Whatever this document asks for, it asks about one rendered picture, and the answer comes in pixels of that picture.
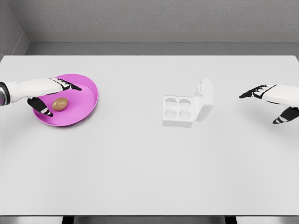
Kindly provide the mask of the white egg box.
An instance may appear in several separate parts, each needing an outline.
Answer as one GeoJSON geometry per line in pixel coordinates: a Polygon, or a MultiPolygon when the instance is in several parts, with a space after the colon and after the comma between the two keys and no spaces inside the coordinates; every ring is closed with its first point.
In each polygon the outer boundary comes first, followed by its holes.
{"type": "Polygon", "coordinates": [[[162,104],[162,125],[190,128],[207,118],[214,106],[213,84],[202,78],[192,97],[165,95],[162,104]]]}

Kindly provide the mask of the brown egg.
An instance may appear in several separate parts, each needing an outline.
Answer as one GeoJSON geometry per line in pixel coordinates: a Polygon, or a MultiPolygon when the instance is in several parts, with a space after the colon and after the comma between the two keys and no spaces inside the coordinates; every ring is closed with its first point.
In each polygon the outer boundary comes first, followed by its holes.
{"type": "Polygon", "coordinates": [[[57,98],[52,103],[52,109],[57,112],[63,111],[67,106],[68,106],[67,98],[57,98]]]}

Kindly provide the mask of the pink round plate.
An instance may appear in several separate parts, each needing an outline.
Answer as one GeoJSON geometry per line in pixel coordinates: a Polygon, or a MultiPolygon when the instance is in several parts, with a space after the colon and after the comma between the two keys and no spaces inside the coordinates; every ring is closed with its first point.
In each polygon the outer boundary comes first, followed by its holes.
{"type": "Polygon", "coordinates": [[[95,108],[99,97],[97,85],[90,78],[80,74],[64,74],[57,76],[57,78],[78,86],[81,91],[65,90],[42,96],[40,99],[53,113],[53,117],[43,115],[35,110],[33,110],[33,114],[38,120],[50,126],[74,125],[88,117],[95,108]],[[52,103],[58,98],[68,99],[67,107],[60,112],[52,109],[52,103]]]}

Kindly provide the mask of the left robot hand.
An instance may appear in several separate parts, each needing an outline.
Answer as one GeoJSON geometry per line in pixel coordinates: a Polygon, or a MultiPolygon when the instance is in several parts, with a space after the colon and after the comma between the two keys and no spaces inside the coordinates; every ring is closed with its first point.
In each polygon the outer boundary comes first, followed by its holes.
{"type": "Polygon", "coordinates": [[[60,78],[33,79],[24,81],[21,84],[25,90],[26,97],[28,98],[28,105],[35,111],[49,117],[53,117],[53,113],[39,97],[56,94],[65,90],[82,90],[80,87],[60,78]]]}

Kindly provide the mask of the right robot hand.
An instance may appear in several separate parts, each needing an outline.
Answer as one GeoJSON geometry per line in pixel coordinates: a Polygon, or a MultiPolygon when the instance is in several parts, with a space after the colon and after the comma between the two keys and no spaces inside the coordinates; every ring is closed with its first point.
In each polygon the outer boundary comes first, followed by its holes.
{"type": "Polygon", "coordinates": [[[299,117],[299,87],[283,84],[264,84],[241,94],[239,98],[258,98],[272,104],[285,105],[287,108],[273,120],[282,124],[299,117]]]}

